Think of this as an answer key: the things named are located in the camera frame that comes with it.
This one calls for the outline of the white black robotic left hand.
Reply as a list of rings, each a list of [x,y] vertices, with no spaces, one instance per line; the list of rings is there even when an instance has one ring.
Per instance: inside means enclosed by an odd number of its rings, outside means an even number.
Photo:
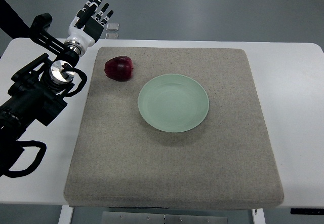
[[[113,15],[108,11],[109,4],[103,0],[88,0],[77,12],[68,29],[65,45],[79,47],[81,52],[93,46],[100,38],[104,26]]]

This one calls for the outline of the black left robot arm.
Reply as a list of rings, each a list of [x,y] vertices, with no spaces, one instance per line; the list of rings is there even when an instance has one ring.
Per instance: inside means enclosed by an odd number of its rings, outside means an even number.
[[[27,127],[39,120],[48,125],[67,105],[64,97],[77,94],[85,85],[87,76],[75,66],[79,54],[62,44],[47,33],[52,22],[50,14],[36,16],[31,27],[28,27],[14,9],[1,0],[1,29],[11,38],[31,38],[57,55],[56,61],[62,60],[67,65],[64,72],[76,71],[81,83],[71,91],[73,83],[56,84],[50,77],[49,69],[53,64],[48,54],[39,56],[12,76],[14,84],[8,90],[10,99],[1,106],[1,175],[10,178],[27,176],[40,165],[47,146],[35,140],[20,141],[19,138]],[[33,162],[24,170],[12,171],[11,167],[27,147],[37,147]]]

